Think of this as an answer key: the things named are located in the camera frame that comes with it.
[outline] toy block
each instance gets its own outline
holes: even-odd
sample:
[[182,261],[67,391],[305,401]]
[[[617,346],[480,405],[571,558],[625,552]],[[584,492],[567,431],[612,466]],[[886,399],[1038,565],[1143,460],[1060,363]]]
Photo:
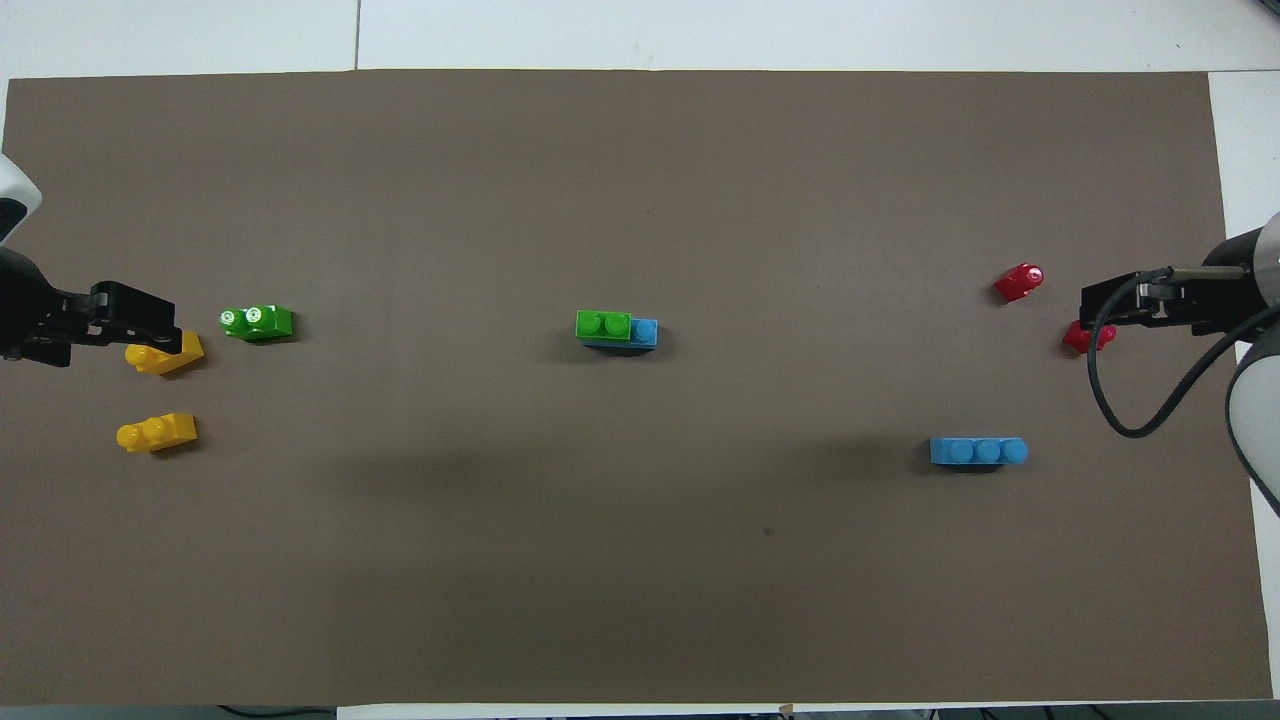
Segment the toy block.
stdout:
[[631,313],[605,313],[579,310],[575,328],[577,340],[603,340],[605,342],[631,341]]
[[929,462],[934,465],[1021,465],[1027,443],[1020,437],[932,437]]
[[247,341],[271,340],[293,334],[293,313],[279,305],[228,307],[218,318],[228,337]]
[[151,375],[177,370],[204,356],[205,348],[200,345],[200,336],[191,331],[182,331],[182,352],[177,355],[169,355],[150,345],[131,345],[124,348],[124,361],[133,365],[134,370]]
[[992,283],[992,287],[1000,291],[1005,302],[1012,302],[1030,295],[1042,282],[1044,282],[1044,272],[1036,265],[1023,263],[1016,268],[1010,268],[1005,277]]
[[[1089,340],[1093,333],[1080,328],[1079,320],[1071,320],[1071,327],[1066,328],[1066,334],[1062,336],[1062,345],[1070,346],[1080,355],[1089,351]],[[1102,333],[1098,334],[1098,350],[1107,346],[1108,342],[1116,338],[1116,327],[1106,325],[1102,328]]]
[[614,347],[620,350],[654,350],[658,347],[658,320],[631,318],[631,333],[626,342],[603,340],[579,341],[586,347]]
[[196,439],[196,419],[186,413],[147,418],[115,430],[115,443],[129,452],[155,452]]

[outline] lego stud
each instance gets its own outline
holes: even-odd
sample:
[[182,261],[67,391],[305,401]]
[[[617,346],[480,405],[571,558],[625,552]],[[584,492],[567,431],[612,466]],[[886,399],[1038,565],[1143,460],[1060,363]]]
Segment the lego stud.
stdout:
[[604,324],[604,318],[602,318],[599,313],[593,313],[590,310],[581,310],[577,314],[579,336],[600,334],[602,324]]
[[1020,439],[1006,439],[1000,451],[1004,454],[1006,462],[1020,465],[1027,461],[1027,443]]
[[142,421],[142,437],[147,442],[164,442],[174,436],[173,425],[164,418],[147,418]]
[[248,319],[244,316],[243,310],[237,310],[229,307],[223,310],[223,314],[218,318],[218,323],[223,325],[223,329],[233,333],[242,333],[248,331]]
[[248,310],[244,310],[244,319],[248,322],[251,328],[266,328],[275,322],[275,309],[265,305],[255,305]]
[[611,337],[631,337],[631,316],[621,313],[611,313],[604,318],[604,332]]
[[995,465],[1000,462],[1000,443],[993,439],[979,439],[974,443],[973,454],[975,462]]
[[992,283],[1005,302],[1021,300],[1030,295],[1033,290],[1044,282],[1044,272],[1036,265],[1023,263],[1016,268],[1010,268],[1002,278]]
[[147,363],[155,363],[159,359],[159,355],[160,351],[154,347],[147,347],[146,345],[131,345],[124,348],[124,361],[134,368],[138,365],[146,365]]
[[652,343],[658,334],[658,323],[635,320],[631,323],[631,341],[639,343]]
[[122,425],[115,430],[115,445],[124,450],[134,450],[142,445],[142,430],[137,425]]
[[969,462],[973,460],[973,443],[965,441],[955,441],[947,446],[947,457],[952,462]]

